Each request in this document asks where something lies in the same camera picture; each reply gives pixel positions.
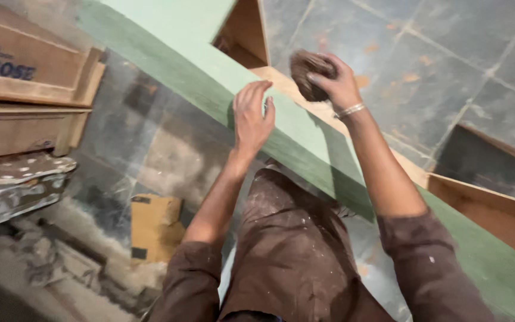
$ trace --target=green wooden plank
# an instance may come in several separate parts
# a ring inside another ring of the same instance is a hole
[[[194,4],[169,0],[148,0],[140,5],[122,0],[104,2],[111,7],[82,2],[82,29],[233,129],[232,98],[247,82],[258,79],[209,43],[233,1],[211,1],[214,9],[203,0]],[[210,14],[217,18],[200,18]],[[263,151],[373,220],[351,141],[285,95],[275,90],[268,95],[274,97],[277,107],[276,128]],[[486,302],[515,318],[515,251],[429,192],[420,192],[459,243],[457,255],[462,268]]]

